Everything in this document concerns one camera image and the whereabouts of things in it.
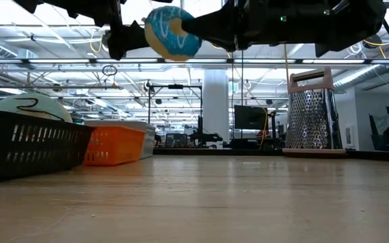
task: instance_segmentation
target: computer monitor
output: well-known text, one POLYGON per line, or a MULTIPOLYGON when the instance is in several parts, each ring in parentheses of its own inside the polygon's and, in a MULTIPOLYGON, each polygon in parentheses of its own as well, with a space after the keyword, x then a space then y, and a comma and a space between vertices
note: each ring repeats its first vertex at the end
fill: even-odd
POLYGON ((267 119, 267 117, 263 108, 249 107, 244 105, 235 105, 234 109, 235 109, 236 129, 248 129, 248 130, 264 129, 265 119, 267 119))

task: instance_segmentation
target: white column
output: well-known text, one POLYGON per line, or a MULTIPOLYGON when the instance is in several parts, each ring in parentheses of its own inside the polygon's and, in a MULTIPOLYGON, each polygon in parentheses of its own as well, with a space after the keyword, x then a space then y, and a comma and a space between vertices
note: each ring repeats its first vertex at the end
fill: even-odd
POLYGON ((204 70, 203 77, 203 132, 218 133, 224 142, 229 143, 227 70, 204 70))

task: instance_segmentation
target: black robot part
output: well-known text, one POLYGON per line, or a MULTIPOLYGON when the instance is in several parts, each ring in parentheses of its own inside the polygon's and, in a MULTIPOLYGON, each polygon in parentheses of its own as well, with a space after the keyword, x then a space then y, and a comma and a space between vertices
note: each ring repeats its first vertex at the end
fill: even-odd
POLYGON ((385 14, 382 0, 229 0, 182 28, 227 51, 315 43, 320 57, 376 34, 385 14))
MULTIPOLYGON (((113 59, 149 46, 138 23, 123 25, 120 4, 126 0, 14 1, 31 13, 38 4, 48 3, 66 9, 73 18, 82 14, 98 26, 109 24, 107 46, 113 59)), ((251 45, 315 43, 320 57, 376 34, 385 13, 382 0, 228 0, 218 11, 183 21, 182 28, 229 52, 251 45)))

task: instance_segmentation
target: blue donut toy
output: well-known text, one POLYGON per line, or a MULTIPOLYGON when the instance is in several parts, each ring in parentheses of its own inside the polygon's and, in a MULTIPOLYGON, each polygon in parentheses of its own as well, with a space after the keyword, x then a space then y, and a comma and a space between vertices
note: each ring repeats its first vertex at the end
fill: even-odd
POLYGON ((182 30, 182 20, 194 17, 179 7, 165 6, 151 11, 145 20, 145 38, 163 58, 185 61, 196 55, 202 40, 182 30))

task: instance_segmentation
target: desk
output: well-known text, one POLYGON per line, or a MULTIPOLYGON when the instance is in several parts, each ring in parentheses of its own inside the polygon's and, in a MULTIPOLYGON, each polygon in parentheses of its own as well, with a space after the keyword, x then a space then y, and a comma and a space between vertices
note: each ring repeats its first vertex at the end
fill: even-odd
POLYGON ((154 156, 0 183, 0 243, 389 242, 389 163, 154 156))

